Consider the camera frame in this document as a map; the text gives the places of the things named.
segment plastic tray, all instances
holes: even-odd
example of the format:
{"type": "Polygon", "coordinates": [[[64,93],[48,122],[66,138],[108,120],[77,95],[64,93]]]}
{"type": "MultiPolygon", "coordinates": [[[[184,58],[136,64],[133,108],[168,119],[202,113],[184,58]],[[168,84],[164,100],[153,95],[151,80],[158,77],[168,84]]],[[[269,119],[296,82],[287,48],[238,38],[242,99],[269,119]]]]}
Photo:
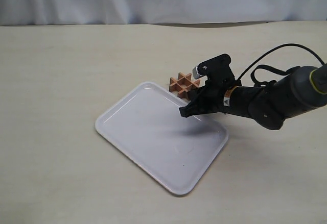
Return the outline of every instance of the plastic tray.
{"type": "Polygon", "coordinates": [[[175,195],[192,191],[228,140],[209,116],[183,118],[187,103],[152,82],[137,86],[96,121],[112,145],[175,195]]]}

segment white curtain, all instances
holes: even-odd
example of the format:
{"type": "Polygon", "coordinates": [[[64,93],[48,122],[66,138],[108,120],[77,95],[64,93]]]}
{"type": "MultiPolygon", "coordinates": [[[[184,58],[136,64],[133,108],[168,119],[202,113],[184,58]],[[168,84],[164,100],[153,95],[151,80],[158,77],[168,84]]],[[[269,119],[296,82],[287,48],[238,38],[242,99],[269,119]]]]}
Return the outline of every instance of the white curtain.
{"type": "Polygon", "coordinates": [[[326,20],[327,0],[0,0],[0,24],[326,20]]]}

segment white table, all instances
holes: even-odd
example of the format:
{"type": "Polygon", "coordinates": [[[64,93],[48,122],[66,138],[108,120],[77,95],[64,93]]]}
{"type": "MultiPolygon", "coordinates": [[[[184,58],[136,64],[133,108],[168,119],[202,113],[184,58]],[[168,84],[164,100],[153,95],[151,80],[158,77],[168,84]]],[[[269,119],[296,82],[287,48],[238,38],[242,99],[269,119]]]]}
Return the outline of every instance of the white table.
{"type": "MultiPolygon", "coordinates": [[[[0,27],[0,223],[327,223],[327,108],[280,131],[217,114],[230,140],[183,198],[94,129],[143,81],[168,88],[221,53],[238,76],[288,42],[327,61],[327,22],[0,27]]],[[[319,66],[296,47],[262,63],[319,66]]],[[[252,86],[249,74],[243,84],[252,86]]]]}

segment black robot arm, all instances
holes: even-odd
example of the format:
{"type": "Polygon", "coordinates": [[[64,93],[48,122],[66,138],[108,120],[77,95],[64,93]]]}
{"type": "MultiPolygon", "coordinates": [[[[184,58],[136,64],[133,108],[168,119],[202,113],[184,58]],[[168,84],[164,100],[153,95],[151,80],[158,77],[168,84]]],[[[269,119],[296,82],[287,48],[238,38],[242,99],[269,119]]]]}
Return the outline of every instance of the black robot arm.
{"type": "Polygon", "coordinates": [[[194,78],[207,76],[205,85],[188,92],[190,102],[180,107],[182,117],[198,114],[226,113],[252,118],[270,130],[279,130],[287,118],[292,118],[327,104],[327,65],[312,50],[299,44],[284,44],[265,53],[250,65],[236,80],[229,65],[228,54],[204,61],[193,70],[194,78]],[[252,73],[253,87],[242,86],[241,77],[272,51],[297,46],[314,54],[322,67],[293,67],[287,71],[259,65],[252,73]],[[285,76],[270,82],[259,82],[255,78],[257,69],[265,69],[285,76]]]}

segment orange lattice block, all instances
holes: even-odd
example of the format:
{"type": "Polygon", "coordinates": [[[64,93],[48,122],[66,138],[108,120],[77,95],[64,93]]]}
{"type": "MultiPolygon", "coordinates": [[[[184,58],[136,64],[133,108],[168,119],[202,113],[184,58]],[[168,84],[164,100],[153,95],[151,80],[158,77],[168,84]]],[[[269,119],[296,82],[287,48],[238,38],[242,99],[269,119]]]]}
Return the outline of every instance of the orange lattice block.
{"type": "Polygon", "coordinates": [[[196,80],[192,82],[192,74],[189,73],[187,75],[178,73],[178,80],[175,78],[170,78],[169,91],[174,92],[177,91],[177,96],[179,98],[189,99],[187,96],[187,92],[194,89],[199,88],[200,80],[196,80]]]}

